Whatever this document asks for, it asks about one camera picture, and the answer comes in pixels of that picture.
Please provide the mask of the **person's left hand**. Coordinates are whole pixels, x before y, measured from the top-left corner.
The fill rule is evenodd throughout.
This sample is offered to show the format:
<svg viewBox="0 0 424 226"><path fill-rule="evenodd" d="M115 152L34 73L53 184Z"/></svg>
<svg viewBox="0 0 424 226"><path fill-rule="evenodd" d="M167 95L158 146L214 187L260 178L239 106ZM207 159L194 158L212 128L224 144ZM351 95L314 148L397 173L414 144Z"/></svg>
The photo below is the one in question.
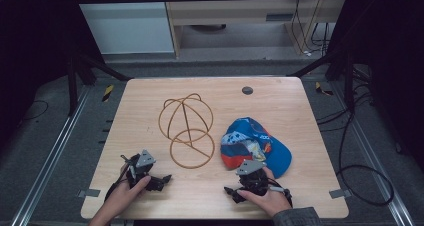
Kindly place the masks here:
<svg viewBox="0 0 424 226"><path fill-rule="evenodd" d="M142 194L150 181L150 176L144 176L135 186L131 186L125 170L117 186L98 211L98 215L103 220L104 224L124 212L131 203Z"/></svg>

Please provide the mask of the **white cabinet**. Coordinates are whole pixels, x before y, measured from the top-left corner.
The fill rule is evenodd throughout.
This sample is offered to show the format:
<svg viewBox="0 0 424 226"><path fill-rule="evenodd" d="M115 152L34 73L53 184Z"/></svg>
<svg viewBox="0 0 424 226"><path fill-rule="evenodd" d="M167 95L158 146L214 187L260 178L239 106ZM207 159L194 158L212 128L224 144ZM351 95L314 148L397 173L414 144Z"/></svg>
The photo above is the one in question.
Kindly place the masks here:
<svg viewBox="0 0 424 226"><path fill-rule="evenodd" d="M81 4L103 55L173 53L165 4Z"/></svg>

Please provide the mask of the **blue patterned baseball cap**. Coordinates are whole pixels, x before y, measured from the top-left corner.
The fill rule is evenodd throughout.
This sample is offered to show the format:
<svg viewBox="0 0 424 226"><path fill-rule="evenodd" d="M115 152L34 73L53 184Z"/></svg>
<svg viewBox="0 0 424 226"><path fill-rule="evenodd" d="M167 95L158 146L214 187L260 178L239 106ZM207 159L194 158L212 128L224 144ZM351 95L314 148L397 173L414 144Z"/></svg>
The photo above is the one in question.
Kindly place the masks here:
<svg viewBox="0 0 424 226"><path fill-rule="evenodd" d="M238 118L228 127L221 138L220 152L228 169L255 160L265 163L275 178L281 177L292 161L290 150L250 117Z"/></svg>

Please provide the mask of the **black metal stand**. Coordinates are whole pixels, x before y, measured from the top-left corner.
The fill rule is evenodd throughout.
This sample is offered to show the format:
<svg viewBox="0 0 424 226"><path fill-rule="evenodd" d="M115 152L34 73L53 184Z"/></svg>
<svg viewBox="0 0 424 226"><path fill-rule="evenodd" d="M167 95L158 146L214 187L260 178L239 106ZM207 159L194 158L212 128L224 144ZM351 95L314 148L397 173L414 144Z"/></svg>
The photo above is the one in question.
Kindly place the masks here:
<svg viewBox="0 0 424 226"><path fill-rule="evenodd" d="M288 74L288 77L301 78L308 72L316 68L328 64L329 67L325 73L325 77L329 81L338 80L341 75L344 76L344 103L347 109L354 111L354 96L353 96L353 55L348 50L337 49L325 56L315 60L306 67Z"/></svg>
<svg viewBox="0 0 424 226"><path fill-rule="evenodd" d="M97 77L91 70L92 67L99 69L119 81L130 80L129 76L121 74L105 63L101 63L87 55L79 54L71 56L66 66L69 89L69 115L73 115L78 106L77 78L80 78L84 85L93 85L97 80Z"/></svg>

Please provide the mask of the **light wooden desk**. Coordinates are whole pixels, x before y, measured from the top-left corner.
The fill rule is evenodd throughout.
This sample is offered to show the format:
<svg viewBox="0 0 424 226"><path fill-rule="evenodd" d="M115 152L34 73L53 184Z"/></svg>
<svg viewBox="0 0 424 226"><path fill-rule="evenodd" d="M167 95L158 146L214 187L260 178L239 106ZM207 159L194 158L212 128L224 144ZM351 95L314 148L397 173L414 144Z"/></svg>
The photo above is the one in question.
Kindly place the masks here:
<svg viewBox="0 0 424 226"><path fill-rule="evenodd" d="M220 25L238 23L282 23L289 31L295 51L312 50L312 34L319 23L335 23L343 0L247 0L168 2L170 24Z"/></svg>

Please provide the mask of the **yellow black hazard tape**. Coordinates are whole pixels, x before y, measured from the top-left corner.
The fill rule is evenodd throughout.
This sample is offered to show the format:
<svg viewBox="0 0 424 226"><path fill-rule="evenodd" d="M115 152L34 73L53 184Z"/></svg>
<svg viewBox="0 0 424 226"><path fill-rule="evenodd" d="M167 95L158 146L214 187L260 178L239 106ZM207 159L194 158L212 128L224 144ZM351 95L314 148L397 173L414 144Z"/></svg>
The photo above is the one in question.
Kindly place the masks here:
<svg viewBox="0 0 424 226"><path fill-rule="evenodd" d="M319 82L315 82L315 91L317 93L321 93L321 94L324 94L324 95L327 95L327 96L334 95L331 90L324 90Z"/></svg>
<svg viewBox="0 0 424 226"><path fill-rule="evenodd" d="M113 89L114 89L114 85L112 85L112 84L108 85L106 87L105 92L104 92L103 97L102 97L102 102L107 102L109 100Z"/></svg>

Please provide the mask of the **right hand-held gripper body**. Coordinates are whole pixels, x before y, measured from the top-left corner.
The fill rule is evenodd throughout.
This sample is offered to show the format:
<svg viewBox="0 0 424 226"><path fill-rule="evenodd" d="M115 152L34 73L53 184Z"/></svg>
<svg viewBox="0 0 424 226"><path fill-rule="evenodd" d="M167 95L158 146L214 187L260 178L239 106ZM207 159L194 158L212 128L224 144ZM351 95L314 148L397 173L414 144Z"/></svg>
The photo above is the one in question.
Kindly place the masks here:
<svg viewBox="0 0 424 226"><path fill-rule="evenodd" d="M259 196L266 194L268 177L263 170L265 166L265 163L255 160L244 160L242 162L236 170L236 174L239 176L239 182L243 185L243 190Z"/></svg>

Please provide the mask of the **person's right hand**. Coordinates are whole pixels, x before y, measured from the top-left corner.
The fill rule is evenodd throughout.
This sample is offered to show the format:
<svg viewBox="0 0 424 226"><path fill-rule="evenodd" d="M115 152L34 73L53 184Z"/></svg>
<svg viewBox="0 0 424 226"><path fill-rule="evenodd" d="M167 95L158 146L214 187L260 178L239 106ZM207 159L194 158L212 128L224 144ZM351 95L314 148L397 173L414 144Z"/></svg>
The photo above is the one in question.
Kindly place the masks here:
<svg viewBox="0 0 424 226"><path fill-rule="evenodd" d="M263 196L246 190L237 190L237 193L247 201L260 207L270 217L292 208L285 195L278 191L268 190Z"/></svg>

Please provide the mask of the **silver floor rail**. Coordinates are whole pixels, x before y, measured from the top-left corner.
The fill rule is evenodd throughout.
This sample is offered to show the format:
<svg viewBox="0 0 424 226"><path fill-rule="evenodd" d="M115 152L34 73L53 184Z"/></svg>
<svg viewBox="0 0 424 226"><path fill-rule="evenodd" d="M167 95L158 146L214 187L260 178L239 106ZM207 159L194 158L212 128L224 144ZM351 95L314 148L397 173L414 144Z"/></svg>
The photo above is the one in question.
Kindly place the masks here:
<svg viewBox="0 0 424 226"><path fill-rule="evenodd" d="M344 97L342 95L343 90L340 83L331 82L330 86L333 89L335 97L339 100L340 105L343 108L343 112L347 112L347 122L344 128L343 134L346 134L348 129L352 130L353 136L357 141L359 150L362 152L365 165L355 164L355 165L342 165L342 151L345 137L342 137L342 142L339 147L339 156L338 156L338 172L341 179L344 179L344 172L351 168L362 168L373 174L374 181L379 189L380 195L384 199L383 202L373 202L371 200L363 198L360 194L357 194L349 185L346 185L348 191L352 196L358 198L368 205L373 205L375 207L387 207L393 219L395 220L398 226L416 226L412 217L410 216L409 211L407 210L405 204L403 203L401 197L399 196L397 189L393 185L392 180L386 172L386 169L383 167L376 153L371 147L371 144L366 137L363 128L361 127L359 121L355 118L353 110L355 105L348 106L344 102Z"/></svg>
<svg viewBox="0 0 424 226"><path fill-rule="evenodd" d="M88 96L91 92L89 86L83 86L81 94L78 96L77 106L74 112L67 117L52 149L50 150L42 168L40 169L31 189L29 190L25 200L14 215L10 226L27 226L46 186L51 178L53 171L65 149L67 142L80 118L80 115L86 105Z"/></svg>

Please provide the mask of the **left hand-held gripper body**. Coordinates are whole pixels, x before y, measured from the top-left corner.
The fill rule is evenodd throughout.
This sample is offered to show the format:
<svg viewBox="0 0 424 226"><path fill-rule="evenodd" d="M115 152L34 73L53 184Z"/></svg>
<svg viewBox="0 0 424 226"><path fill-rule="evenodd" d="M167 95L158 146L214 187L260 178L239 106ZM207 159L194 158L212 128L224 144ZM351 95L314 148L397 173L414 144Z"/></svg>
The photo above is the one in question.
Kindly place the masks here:
<svg viewBox="0 0 424 226"><path fill-rule="evenodd" d="M126 162L125 175L130 187L134 187L142 178L149 174L156 160L145 149L140 153L133 155L131 158L126 158L122 155Z"/></svg>

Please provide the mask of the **grey metal table bracket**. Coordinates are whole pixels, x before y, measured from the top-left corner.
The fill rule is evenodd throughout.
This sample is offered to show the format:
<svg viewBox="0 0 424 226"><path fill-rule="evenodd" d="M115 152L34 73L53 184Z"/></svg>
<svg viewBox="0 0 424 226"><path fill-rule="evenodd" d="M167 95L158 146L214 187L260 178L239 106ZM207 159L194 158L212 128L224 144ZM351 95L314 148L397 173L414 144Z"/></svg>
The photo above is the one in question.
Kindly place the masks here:
<svg viewBox="0 0 424 226"><path fill-rule="evenodd" d="M352 196L351 191L348 190L348 189L346 189L346 190L343 190L343 189L332 190L332 191L329 192L329 194L330 194L332 199L336 199L336 198L340 198L340 197L347 198L347 197Z"/></svg>
<svg viewBox="0 0 424 226"><path fill-rule="evenodd" d="M77 193L77 196L79 198L98 197L99 194L100 194L100 190L98 189L85 189L85 190L79 190Z"/></svg>

